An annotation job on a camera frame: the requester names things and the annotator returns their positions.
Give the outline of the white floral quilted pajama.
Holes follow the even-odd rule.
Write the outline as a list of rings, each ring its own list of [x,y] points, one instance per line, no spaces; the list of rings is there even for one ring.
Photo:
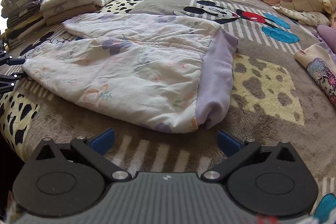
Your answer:
[[[76,39],[44,43],[23,70],[86,109],[165,133],[221,122],[230,106],[238,39],[189,16],[82,14],[63,23]]]

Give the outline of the tall folded clothes stack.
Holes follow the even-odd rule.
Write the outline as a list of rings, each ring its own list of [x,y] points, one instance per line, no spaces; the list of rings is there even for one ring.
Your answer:
[[[2,0],[1,17],[6,20],[1,39],[10,49],[23,43],[33,31],[45,25],[40,11],[44,0]]]

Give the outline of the Mickey Mouse grey blanket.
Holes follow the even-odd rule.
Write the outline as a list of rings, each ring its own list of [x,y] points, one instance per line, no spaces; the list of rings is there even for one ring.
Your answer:
[[[335,192],[335,107],[307,71],[294,59],[296,51],[318,42],[316,33],[290,23],[293,44],[269,38],[261,23],[239,19],[223,28],[238,38],[233,56],[233,89],[223,121],[211,129],[165,134],[120,121],[68,102],[28,79],[1,99],[3,136],[8,154],[2,178],[16,168],[14,158],[27,159],[40,138],[68,142],[111,127],[115,146],[106,153],[112,163],[139,173],[146,189],[120,186],[104,214],[90,213],[86,223],[212,223],[230,213],[216,205],[217,186],[199,175],[224,160],[215,144],[218,131],[253,137],[264,147],[291,142],[310,170],[318,196]]]

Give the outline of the cream sequin patterned garment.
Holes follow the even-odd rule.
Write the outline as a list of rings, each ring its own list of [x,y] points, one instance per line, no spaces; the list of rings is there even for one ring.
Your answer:
[[[309,46],[294,54],[298,61],[335,106],[335,53],[325,42]]]

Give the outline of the purple pillow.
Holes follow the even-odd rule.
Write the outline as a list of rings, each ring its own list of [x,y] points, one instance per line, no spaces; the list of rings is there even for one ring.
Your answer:
[[[336,53],[336,30],[326,25],[319,25],[317,27],[317,32],[327,43],[332,52]]]

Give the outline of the white floral small blanket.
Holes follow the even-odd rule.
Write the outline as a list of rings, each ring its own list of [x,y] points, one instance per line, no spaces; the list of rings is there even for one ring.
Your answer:
[[[335,12],[335,0],[323,0],[322,6],[323,8],[327,8],[328,11],[334,9]],[[331,16],[331,14],[324,15],[321,12],[315,12],[315,11],[298,12],[284,7],[276,7],[276,6],[273,6],[272,8],[291,19],[297,20],[300,24],[312,27],[318,27],[319,25],[326,25],[330,27],[329,17]]]

